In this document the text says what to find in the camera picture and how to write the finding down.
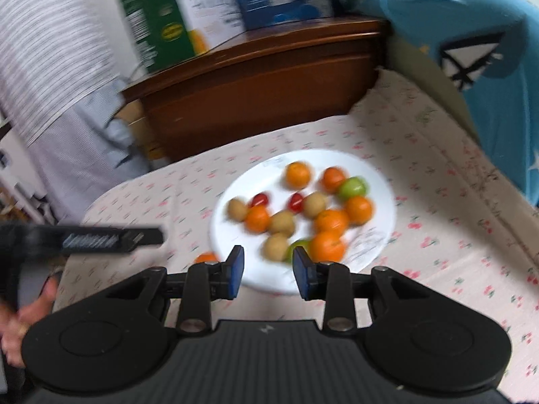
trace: potato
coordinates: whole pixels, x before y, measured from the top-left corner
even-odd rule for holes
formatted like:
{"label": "potato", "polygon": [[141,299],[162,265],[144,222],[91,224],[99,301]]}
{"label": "potato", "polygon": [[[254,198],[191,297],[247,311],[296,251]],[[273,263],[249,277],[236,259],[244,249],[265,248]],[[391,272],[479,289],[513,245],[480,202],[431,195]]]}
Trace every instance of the potato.
{"label": "potato", "polygon": [[226,213],[230,220],[234,220],[236,222],[243,222],[245,220],[245,217],[247,217],[248,210],[249,209],[247,208],[247,205],[245,205],[242,200],[240,200],[239,198],[234,198],[228,201]]}
{"label": "potato", "polygon": [[278,233],[269,237],[262,246],[262,256],[270,261],[284,261],[288,250],[286,235]]}
{"label": "potato", "polygon": [[307,218],[315,219],[322,211],[327,208],[327,202],[325,196],[315,191],[313,194],[309,194],[304,199],[304,216]]}
{"label": "potato", "polygon": [[269,220],[270,234],[282,233],[287,237],[292,237],[296,232],[296,224],[294,222],[294,214],[291,211],[284,209],[276,214],[273,214]]}

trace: wooden headboard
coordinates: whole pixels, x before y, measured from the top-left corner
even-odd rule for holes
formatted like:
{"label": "wooden headboard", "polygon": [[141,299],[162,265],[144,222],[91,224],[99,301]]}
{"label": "wooden headboard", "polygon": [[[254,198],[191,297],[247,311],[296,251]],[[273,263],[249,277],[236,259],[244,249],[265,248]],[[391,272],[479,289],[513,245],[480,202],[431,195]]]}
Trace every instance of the wooden headboard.
{"label": "wooden headboard", "polygon": [[238,139],[345,114],[376,81],[389,30],[365,17],[247,32],[123,92],[140,99],[173,161]]}

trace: hand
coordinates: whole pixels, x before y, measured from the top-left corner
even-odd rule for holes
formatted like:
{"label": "hand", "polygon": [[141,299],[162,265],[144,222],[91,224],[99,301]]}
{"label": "hand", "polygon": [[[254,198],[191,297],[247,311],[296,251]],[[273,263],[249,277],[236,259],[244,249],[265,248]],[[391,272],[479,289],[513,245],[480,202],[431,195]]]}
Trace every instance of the hand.
{"label": "hand", "polygon": [[33,303],[12,312],[7,305],[0,305],[0,335],[2,351],[7,362],[14,367],[24,367],[21,345],[31,325],[40,321],[52,311],[58,291],[58,282],[52,277],[47,280],[41,295]]}

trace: tangerine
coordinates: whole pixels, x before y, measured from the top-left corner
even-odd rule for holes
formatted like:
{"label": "tangerine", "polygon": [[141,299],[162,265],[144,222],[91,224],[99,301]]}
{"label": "tangerine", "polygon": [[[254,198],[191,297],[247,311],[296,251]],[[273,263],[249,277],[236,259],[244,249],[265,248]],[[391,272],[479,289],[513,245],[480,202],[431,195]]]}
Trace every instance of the tangerine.
{"label": "tangerine", "polygon": [[326,209],[314,220],[316,232],[333,231],[341,237],[348,229],[348,214],[341,209]]}
{"label": "tangerine", "polygon": [[314,263],[324,261],[339,262],[344,256],[346,246],[340,235],[333,231],[324,231],[316,234],[309,245],[309,255]]}
{"label": "tangerine", "polygon": [[285,181],[292,190],[302,190],[311,181],[311,169],[306,163],[288,164],[285,171]]}
{"label": "tangerine", "polygon": [[330,167],[324,170],[320,183],[326,193],[335,194],[347,177],[347,174],[341,168]]}
{"label": "tangerine", "polygon": [[213,252],[205,252],[196,257],[195,263],[206,263],[207,261],[219,261]]}
{"label": "tangerine", "polygon": [[373,218],[374,214],[373,203],[363,196],[349,198],[344,204],[344,209],[354,225],[364,225]]}
{"label": "tangerine", "polygon": [[245,227],[254,234],[266,232],[270,225],[270,215],[265,206],[257,205],[249,208],[245,217]]}

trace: green box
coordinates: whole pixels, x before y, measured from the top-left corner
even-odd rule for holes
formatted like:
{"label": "green box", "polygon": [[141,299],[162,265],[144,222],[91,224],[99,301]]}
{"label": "green box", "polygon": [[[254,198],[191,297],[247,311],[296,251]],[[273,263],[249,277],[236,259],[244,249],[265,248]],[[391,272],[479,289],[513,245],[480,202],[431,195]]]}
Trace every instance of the green box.
{"label": "green box", "polygon": [[120,0],[150,73],[217,47],[244,31],[235,0]]}

